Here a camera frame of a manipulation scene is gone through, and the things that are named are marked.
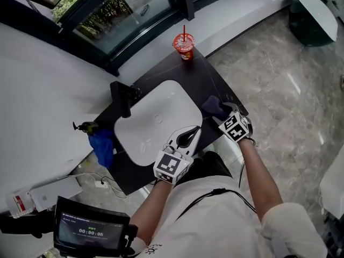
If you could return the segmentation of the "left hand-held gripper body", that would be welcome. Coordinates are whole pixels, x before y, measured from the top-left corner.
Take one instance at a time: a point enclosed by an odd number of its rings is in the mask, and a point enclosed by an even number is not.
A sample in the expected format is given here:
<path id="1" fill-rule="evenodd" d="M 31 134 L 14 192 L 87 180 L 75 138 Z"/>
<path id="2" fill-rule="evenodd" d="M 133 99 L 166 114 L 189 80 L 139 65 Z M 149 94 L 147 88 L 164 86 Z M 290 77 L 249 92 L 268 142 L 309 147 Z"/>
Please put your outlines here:
<path id="1" fill-rule="evenodd" d="M 167 153 L 159 151 L 153 166 L 153 173 L 157 179 L 175 185 L 190 169 L 194 160 L 180 152 Z"/>

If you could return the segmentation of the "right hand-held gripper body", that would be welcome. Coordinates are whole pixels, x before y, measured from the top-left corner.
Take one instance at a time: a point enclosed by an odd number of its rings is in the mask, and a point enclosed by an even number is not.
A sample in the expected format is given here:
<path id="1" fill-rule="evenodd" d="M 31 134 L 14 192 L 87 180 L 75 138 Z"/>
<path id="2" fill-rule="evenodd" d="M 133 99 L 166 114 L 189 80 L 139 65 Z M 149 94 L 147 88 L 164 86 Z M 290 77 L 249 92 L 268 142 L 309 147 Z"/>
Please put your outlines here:
<path id="1" fill-rule="evenodd" d="M 239 142 L 245 137 L 250 137 L 253 127 L 248 118 L 239 112 L 232 112 L 230 116 L 219 125 L 219 129 L 233 142 Z"/>

